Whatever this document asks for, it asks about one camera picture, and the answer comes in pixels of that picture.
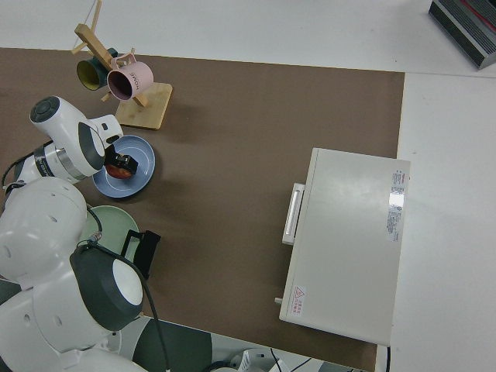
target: brown tabletop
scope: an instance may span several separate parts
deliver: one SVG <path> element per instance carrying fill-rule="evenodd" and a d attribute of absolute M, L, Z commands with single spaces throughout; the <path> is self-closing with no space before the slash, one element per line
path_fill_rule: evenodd
<path fill-rule="evenodd" d="M 88 118 L 115 99 L 78 81 L 68 51 L 1 49 L 0 169 L 47 138 L 29 123 L 58 95 Z M 294 182 L 312 147 L 396 157 L 404 75 L 322 67 L 141 57 L 174 94 L 158 131 L 124 128 L 154 148 L 151 182 L 125 200 L 77 184 L 92 205 L 125 209 L 162 236 L 149 284 L 162 319 L 373 370 L 376 346 L 282 322 L 291 248 L 281 243 Z"/>

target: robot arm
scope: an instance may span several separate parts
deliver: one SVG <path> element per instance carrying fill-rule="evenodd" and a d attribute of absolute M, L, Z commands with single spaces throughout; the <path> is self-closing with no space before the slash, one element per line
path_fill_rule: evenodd
<path fill-rule="evenodd" d="M 138 316 L 143 293 L 123 262 L 75 249 L 85 219 L 81 193 L 55 177 L 15 189 L 5 204 L 0 275 L 22 291 L 0 305 L 0 358 L 15 372 L 144 372 L 94 348 Z"/>
<path fill-rule="evenodd" d="M 105 149 L 122 137 L 115 116 L 87 119 L 60 97 L 51 96 L 36 103 L 29 119 L 52 142 L 16 165 L 15 179 L 25 183 L 40 177 L 58 177 L 74 184 L 90 177 L 103 167 Z"/>

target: black cable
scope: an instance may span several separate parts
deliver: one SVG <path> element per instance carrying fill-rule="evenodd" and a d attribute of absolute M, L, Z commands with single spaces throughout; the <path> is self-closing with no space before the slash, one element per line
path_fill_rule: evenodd
<path fill-rule="evenodd" d="M 306 365 L 306 363 L 308 363 L 310 360 L 312 360 L 312 358 L 308 358 L 308 359 L 307 359 L 305 362 L 303 362 L 302 364 L 297 365 L 295 368 L 293 368 L 293 369 L 291 370 L 291 372 L 295 372 L 295 371 L 296 371 L 299 367 Z"/>
<path fill-rule="evenodd" d="M 51 143 L 53 143 L 53 140 L 50 140 L 48 142 L 45 142 L 42 147 L 45 147 L 45 146 L 48 146 L 50 145 Z M 32 156 L 34 154 L 34 152 L 31 152 L 31 153 L 28 153 L 27 155 L 23 156 L 23 157 L 20 157 L 18 160 L 16 160 L 14 163 L 10 164 L 9 167 L 7 168 L 7 170 L 4 172 L 3 176 L 2 176 L 2 187 L 5 186 L 5 179 L 7 178 L 7 175 L 9 174 L 9 171 L 15 167 L 17 164 L 19 164 L 21 161 L 24 161 L 26 160 L 28 157 Z"/>
<path fill-rule="evenodd" d="M 122 257 L 121 255 L 114 253 L 111 250 L 108 250 L 104 246 L 101 246 L 100 244 L 89 241 L 89 240 L 86 242 L 87 243 L 84 244 L 83 246 L 80 246 L 78 244 L 77 248 L 80 250 L 85 250 L 87 248 L 96 248 L 97 250 L 100 250 L 101 252 L 108 254 L 109 256 L 115 258 L 116 260 L 122 261 L 124 264 L 131 267 L 138 275 L 139 281 L 141 282 L 141 285 L 143 286 L 143 289 L 145 290 L 146 297 L 148 298 L 148 302 L 150 303 L 150 308 L 151 308 L 152 314 L 153 314 L 153 320 L 155 321 L 155 325 L 157 326 L 157 332 L 158 332 L 158 337 L 160 340 L 160 345 L 162 346 L 162 351 L 164 352 L 165 370 L 166 370 L 166 372 L 170 372 L 171 366 L 169 364 L 169 356 L 167 354 L 167 347 L 165 346 L 164 334 L 162 333 L 162 328 L 160 327 L 160 320 L 158 319 L 158 314 L 157 314 L 157 310 L 155 309 L 155 304 L 154 304 L 153 299 L 152 299 L 152 294 L 150 293 L 150 289 L 148 288 L 148 284 L 146 284 L 146 279 L 144 278 L 143 274 L 141 274 L 140 269 L 138 269 L 138 267 L 136 267 L 134 263 L 127 260 L 125 257 Z"/>
<path fill-rule="evenodd" d="M 279 365 L 279 362 L 277 361 L 277 358 L 276 358 L 276 356 L 275 356 L 274 351 L 272 350 L 272 348 L 270 348 L 270 353 L 272 354 L 272 357 L 274 358 L 274 360 L 275 360 L 275 362 L 277 364 L 277 368 L 278 368 L 279 372 L 282 372 L 281 366 Z"/>
<path fill-rule="evenodd" d="M 391 348 L 387 348 L 387 360 L 386 360 L 386 372 L 389 372 L 389 367 L 391 366 Z"/>
<path fill-rule="evenodd" d="M 91 210 L 91 206 L 89 204 L 86 204 L 86 210 L 88 211 L 88 213 L 91 215 L 91 217 L 93 217 L 96 221 L 96 224 L 98 226 L 98 232 L 102 232 L 102 222 L 100 221 L 100 219 L 98 218 L 98 216 Z"/>

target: sticker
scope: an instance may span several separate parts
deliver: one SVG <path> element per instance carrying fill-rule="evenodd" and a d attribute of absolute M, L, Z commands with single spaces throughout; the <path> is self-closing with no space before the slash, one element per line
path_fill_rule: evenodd
<path fill-rule="evenodd" d="M 293 287 L 293 301 L 291 302 L 291 315 L 301 316 L 303 312 L 303 304 L 305 302 L 305 294 L 307 288 L 295 285 Z"/>
<path fill-rule="evenodd" d="M 389 209 L 387 214 L 387 240 L 397 242 L 401 236 L 401 213 L 405 204 L 405 178 L 403 170 L 393 173 L 391 179 L 391 193 L 389 194 Z"/>

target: warning label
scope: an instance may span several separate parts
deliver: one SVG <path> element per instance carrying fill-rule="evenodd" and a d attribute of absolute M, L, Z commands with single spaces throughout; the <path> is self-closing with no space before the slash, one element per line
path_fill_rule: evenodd
<path fill-rule="evenodd" d="M 305 294 L 307 288 L 295 285 L 293 287 L 293 301 L 291 302 L 291 315 L 301 316 L 303 312 L 303 304 L 305 303 Z"/>

